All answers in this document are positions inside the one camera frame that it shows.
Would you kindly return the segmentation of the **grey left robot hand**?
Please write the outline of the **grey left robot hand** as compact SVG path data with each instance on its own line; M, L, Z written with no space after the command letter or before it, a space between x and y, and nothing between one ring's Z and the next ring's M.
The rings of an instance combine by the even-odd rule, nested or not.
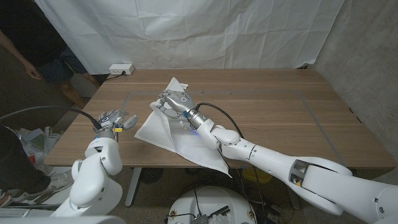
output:
M124 110L111 110L101 113L98 118L101 128L94 128L96 138L111 138L117 141L118 132L132 129L138 121L137 114L126 119L125 116L128 114L129 113Z

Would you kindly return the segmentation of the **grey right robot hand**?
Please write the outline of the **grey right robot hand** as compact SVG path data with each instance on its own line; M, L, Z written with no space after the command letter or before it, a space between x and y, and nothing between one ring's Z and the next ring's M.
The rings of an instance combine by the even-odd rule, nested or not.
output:
M195 129L199 129L203 124L206 124L209 130L213 129L214 122L199 112L198 106L185 91L164 90L159 95L159 100L159 103L155 102L155 107L169 118L177 119L184 116Z

